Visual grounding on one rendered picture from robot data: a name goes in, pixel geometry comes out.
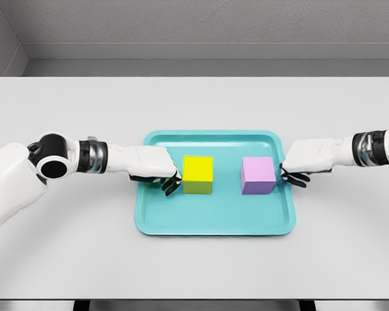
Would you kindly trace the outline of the pink cube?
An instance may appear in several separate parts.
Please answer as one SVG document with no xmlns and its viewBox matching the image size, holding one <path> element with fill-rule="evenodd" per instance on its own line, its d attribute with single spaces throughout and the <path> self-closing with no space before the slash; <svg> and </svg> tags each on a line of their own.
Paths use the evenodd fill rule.
<svg viewBox="0 0 389 311">
<path fill-rule="evenodd" d="M 276 184 L 271 157 L 243 157 L 240 173 L 241 193 L 267 195 Z"/>
</svg>

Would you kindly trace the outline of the teal rectangular tray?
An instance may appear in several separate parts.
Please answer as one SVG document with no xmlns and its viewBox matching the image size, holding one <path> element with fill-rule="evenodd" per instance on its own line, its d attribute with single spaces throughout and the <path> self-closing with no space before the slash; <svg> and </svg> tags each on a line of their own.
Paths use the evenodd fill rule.
<svg viewBox="0 0 389 311">
<path fill-rule="evenodd" d="M 166 197 L 157 185 L 137 187 L 134 222 L 147 235 L 269 236 L 290 233 L 296 225 L 291 187 L 280 177 L 285 159 L 281 139 L 266 130 L 157 130 L 143 143 L 164 146 L 179 170 L 184 156 L 213 158 L 211 194 Z M 266 195 L 241 193 L 244 157 L 273 159 L 277 181 Z"/>
</svg>

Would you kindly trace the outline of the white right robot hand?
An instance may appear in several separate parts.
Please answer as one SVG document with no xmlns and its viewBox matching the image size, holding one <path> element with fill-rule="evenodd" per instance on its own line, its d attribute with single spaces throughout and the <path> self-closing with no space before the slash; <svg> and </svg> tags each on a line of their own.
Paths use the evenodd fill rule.
<svg viewBox="0 0 389 311">
<path fill-rule="evenodd" d="M 287 183 L 306 188 L 311 174 L 331 173 L 333 162 L 329 150 L 333 139 L 294 141 L 280 164 L 281 177 Z"/>
</svg>

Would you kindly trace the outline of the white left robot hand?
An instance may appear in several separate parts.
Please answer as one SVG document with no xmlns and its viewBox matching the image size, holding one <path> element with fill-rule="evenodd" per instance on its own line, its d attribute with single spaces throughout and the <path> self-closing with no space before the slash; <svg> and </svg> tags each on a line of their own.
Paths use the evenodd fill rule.
<svg viewBox="0 0 389 311">
<path fill-rule="evenodd" d="M 175 192 L 182 177 L 167 149 L 162 146 L 131 146 L 126 171 L 132 181 L 159 183 L 166 196 Z"/>
</svg>

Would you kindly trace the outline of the yellow cube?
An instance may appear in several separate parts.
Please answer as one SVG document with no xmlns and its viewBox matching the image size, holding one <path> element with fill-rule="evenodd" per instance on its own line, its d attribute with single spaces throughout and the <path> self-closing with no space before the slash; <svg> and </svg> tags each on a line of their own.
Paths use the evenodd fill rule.
<svg viewBox="0 0 389 311">
<path fill-rule="evenodd" d="M 211 194 L 213 189 L 213 158 L 183 157 L 182 175 L 184 194 Z"/>
</svg>

